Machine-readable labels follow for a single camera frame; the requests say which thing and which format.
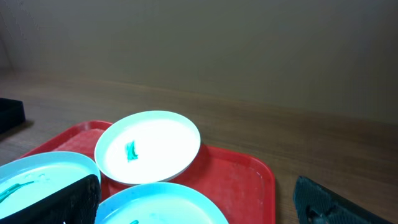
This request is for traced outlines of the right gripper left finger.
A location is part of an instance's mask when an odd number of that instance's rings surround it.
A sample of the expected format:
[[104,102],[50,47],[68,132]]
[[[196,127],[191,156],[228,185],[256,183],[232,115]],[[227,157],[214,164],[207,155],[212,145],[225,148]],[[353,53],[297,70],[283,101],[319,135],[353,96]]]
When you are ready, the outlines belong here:
[[4,218],[1,224],[94,224],[101,200],[97,175],[86,177]]

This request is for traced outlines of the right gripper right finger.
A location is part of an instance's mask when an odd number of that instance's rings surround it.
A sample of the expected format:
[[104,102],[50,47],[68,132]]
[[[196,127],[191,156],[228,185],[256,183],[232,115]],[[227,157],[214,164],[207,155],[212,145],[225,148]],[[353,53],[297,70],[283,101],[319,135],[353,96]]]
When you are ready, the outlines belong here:
[[392,224],[304,176],[293,201],[300,224]]

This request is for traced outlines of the white round plate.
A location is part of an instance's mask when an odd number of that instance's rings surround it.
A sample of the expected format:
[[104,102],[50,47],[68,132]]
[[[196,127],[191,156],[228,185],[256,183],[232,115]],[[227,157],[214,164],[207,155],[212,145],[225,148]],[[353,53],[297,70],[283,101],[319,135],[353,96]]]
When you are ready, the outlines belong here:
[[99,170],[124,185],[168,181],[198,155],[201,136],[188,118],[170,111],[144,111],[112,124],[98,139]]

